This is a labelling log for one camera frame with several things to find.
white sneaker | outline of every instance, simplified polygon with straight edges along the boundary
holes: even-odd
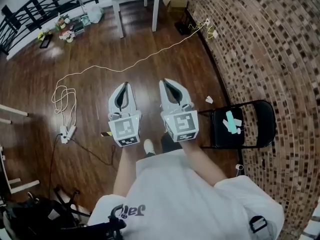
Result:
[[[144,151],[146,154],[149,154],[149,153],[156,154],[155,149],[154,149],[154,145],[150,139],[147,138],[144,141],[143,147],[144,147]]]

black cable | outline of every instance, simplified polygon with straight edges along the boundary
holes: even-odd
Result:
[[[50,173],[49,173],[49,189],[48,189],[48,198],[49,199],[50,199],[52,165],[54,163],[55,149],[56,149],[57,139],[58,139],[59,136],[62,136],[62,133],[57,134],[57,136],[55,136],[55,139],[54,139],[54,142],[53,142],[53,149],[52,149],[51,163],[50,163]]]
[[[101,163],[105,164],[106,166],[112,166],[113,169],[116,170],[116,168],[114,167],[114,156],[116,153],[116,146],[112,145],[111,146],[111,162],[107,163],[105,161],[103,161],[99,156],[97,156],[95,153],[93,153],[92,151],[90,151],[89,149],[87,149],[86,147],[82,146],[79,142],[77,142],[75,139],[73,138],[68,138],[70,141],[73,141],[74,143],[76,143],[80,148],[82,148],[83,150],[87,151],[88,153],[90,153],[91,155],[93,155],[95,158],[97,158]]]
[[[59,133],[57,136],[55,136],[54,142],[53,142],[53,150],[52,150],[52,155],[51,155],[51,163],[50,163],[50,173],[49,173],[49,189],[48,189],[48,198],[50,199],[50,188],[51,188],[51,174],[52,174],[52,165],[54,163],[54,155],[55,155],[55,149],[56,149],[56,144],[57,144],[57,139],[59,136],[62,136],[62,133]],[[114,156],[116,153],[116,146],[112,145],[111,146],[111,163],[107,163],[105,161],[103,161],[99,156],[97,156],[95,153],[91,152],[89,149],[85,148],[84,146],[82,146],[79,142],[77,142],[75,139],[73,138],[69,138],[68,139],[70,141],[73,141],[74,143],[76,143],[80,148],[82,148],[83,150],[87,151],[88,153],[92,154],[93,156],[95,156],[101,163],[105,164],[106,166],[112,166],[112,168],[117,171],[117,169],[114,167]]]

power strip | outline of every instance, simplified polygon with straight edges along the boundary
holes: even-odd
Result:
[[[68,141],[72,138],[72,136],[74,135],[75,131],[76,131],[76,126],[72,125],[69,129],[69,131],[67,131],[67,128],[64,125],[60,125],[60,133],[62,134],[61,136],[61,143],[62,144],[67,144]]]

teal object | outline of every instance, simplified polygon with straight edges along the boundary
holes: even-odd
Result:
[[[229,130],[231,131],[232,134],[236,134],[238,131],[237,131],[235,119],[234,119],[234,116],[232,115],[232,112],[229,110],[225,113],[225,115],[229,124]]]

white cable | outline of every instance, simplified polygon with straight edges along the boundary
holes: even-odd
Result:
[[[238,176],[238,173],[239,171],[242,171],[244,169],[244,166],[242,164],[236,164],[235,165],[235,168],[237,169],[237,172],[236,172],[236,177]]]
[[[108,68],[108,67],[105,67],[105,66],[98,66],[98,65],[92,65],[88,68],[86,68],[85,70],[83,70],[82,72],[77,72],[77,73],[72,73],[72,74],[67,74],[66,76],[64,76],[63,78],[61,78],[58,82],[56,82],[56,86],[55,86],[55,90],[53,92],[53,95],[51,97],[51,102],[54,103],[54,106],[55,106],[55,109],[54,109],[54,113],[56,113],[57,115],[58,114],[62,114],[62,120],[63,120],[63,126],[65,126],[66,128],[66,131],[68,132],[68,125],[72,122],[72,113],[74,111],[74,123],[73,123],[73,126],[76,125],[76,122],[77,122],[77,117],[76,117],[76,114],[77,114],[77,94],[76,94],[76,90],[74,88],[68,88],[67,86],[65,85],[58,85],[60,81],[64,80],[65,78],[67,77],[70,77],[70,76],[74,76],[74,75],[81,75],[83,74],[84,72],[86,72],[87,70],[93,68],[93,67],[96,67],[96,68],[100,68],[100,69],[106,69],[106,70],[110,70],[110,71],[113,71],[113,72],[124,72],[130,68],[133,68],[135,65],[137,65],[139,62],[142,62],[142,61],[145,61],[147,60],[148,58],[150,58],[151,56],[153,55],[156,55],[164,50],[168,50],[176,45],[179,45],[181,44],[183,41],[189,39],[190,37],[192,37],[195,33],[197,33],[199,30],[201,30],[203,28],[203,26],[205,26],[205,24],[202,24],[201,27],[199,27],[195,32],[193,32],[191,35],[189,35],[188,37],[184,38],[183,40],[181,40],[180,42],[177,42],[167,48],[163,48],[155,53],[152,53],[150,54],[148,57],[146,58],[143,58],[143,59],[140,59],[138,60],[136,63],[134,63],[132,66],[129,66],[123,70],[114,70],[114,69],[111,69],[111,68]],[[63,88],[61,94],[60,94],[60,98],[57,100],[56,99],[56,93],[57,93],[57,90],[59,88]],[[70,114],[69,114],[69,117],[66,121],[65,119],[65,115],[64,115],[64,112],[66,111],[67,107],[68,107],[68,103],[69,103],[69,94],[74,94],[74,104],[71,108],[71,111],[70,111]]]

